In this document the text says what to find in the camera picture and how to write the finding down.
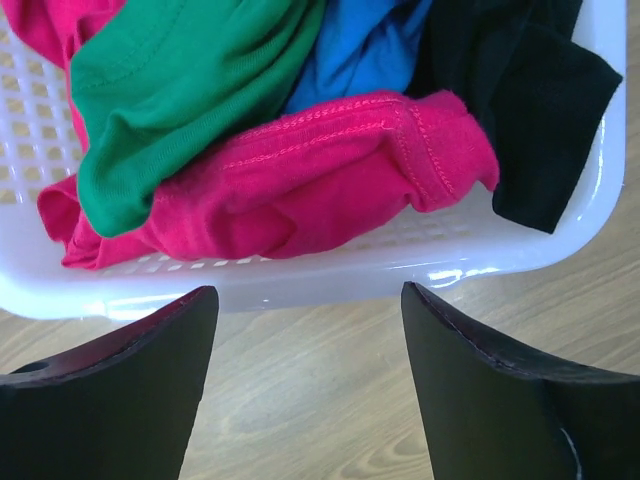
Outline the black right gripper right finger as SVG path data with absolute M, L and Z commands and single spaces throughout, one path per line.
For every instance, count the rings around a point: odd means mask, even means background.
M 635 479 L 639 379 L 522 343 L 408 282 L 401 311 L 438 479 Z

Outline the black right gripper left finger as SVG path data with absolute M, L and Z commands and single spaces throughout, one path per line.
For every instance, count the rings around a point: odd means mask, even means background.
M 215 288 L 1 377 L 4 479 L 176 479 L 212 353 Z

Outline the pink t shirt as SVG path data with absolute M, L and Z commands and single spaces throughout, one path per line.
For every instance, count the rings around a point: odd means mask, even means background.
M 84 120 L 71 95 L 74 55 L 129 1 L 6 1 L 14 33 L 62 68 L 83 157 Z M 334 249 L 406 208 L 452 206 L 499 165 L 482 128 L 449 91 L 411 99 L 374 91 L 319 103 L 218 139 L 156 188 L 138 228 L 91 226 L 78 172 L 45 188 L 37 208 L 68 268 L 98 270 L 146 254 L 173 259 L 288 259 Z

